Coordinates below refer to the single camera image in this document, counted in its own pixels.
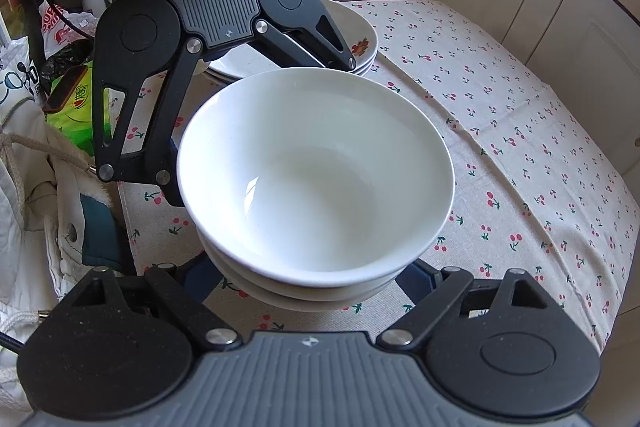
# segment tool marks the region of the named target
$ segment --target gray ridged pad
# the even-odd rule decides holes
[[[25,427],[89,425],[46,413],[37,413],[24,424]],[[505,424],[475,416],[449,403],[424,378],[412,357],[376,349],[365,333],[257,332],[241,349],[204,356],[193,376],[164,402],[146,412],[99,425],[498,427]],[[574,415],[538,425],[588,427],[589,423]]]

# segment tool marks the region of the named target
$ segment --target green package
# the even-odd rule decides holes
[[[83,150],[89,156],[94,155],[94,131],[91,116],[91,89],[92,89],[92,72],[94,70],[94,62],[90,61],[86,64],[87,71],[78,82],[76,89],[73,90],[71,96],[67,100],[65,107],[59,112],[48,114],[47,123],[58,129],[78,149]],[[51,91],[56,89],[60,82],[59,77],[51,83]],[[109,104],[107,90],[104,90],[102,97],[102,107],[104,108],[104,135],[111,136],[111,126],[109,125]]]

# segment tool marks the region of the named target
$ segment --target cherry print tablecloth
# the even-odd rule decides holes
[[[380,36],[367,77],[417,105],[443,135],[454,163],[453,211],[422,258],[476,277],[527,269],[602,350],[638,236],[638,205],[620,175],[550,87],[447,6],[345,4]],[[152,77],[141,90],[126,151],[140,147],[161,83],[162,75]],[[176,140],[218,89],[208,77],[194,77],[175,122]],[[117,105],[113,100],[114,112]],[[169,206],[157,187],[120,184],[120,194],[139,271],[181,264],[202,249],[186,211]],[[395,283],[335,312],[278,309],[226,280],[206,304],[244,335],[256,328],[376,335],[412,308]]]

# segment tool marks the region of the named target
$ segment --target teal fabric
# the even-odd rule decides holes
[[[108,266],[124,275],[135,275],[136,268],[127,233],[119,227],[108,206],[80,194],[84,214],[82,264]]]

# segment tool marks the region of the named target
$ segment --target stacked plates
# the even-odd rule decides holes
[[[380,292],[437,237],[454,192],[449,152],[417,107],[322,68],[220,90],[184,131],[177,174],[218,269],[296,311]]]
[[[332,0],[322,0],[322,3],[356,59],[353,73],[367,73],[378,49],[376,30],[362,15],[340,3]],[[279,69],[279,66],[249,44],[242,44],[228,51],[224,57],[210,62],[207,73],[229,84],[252,74]]]

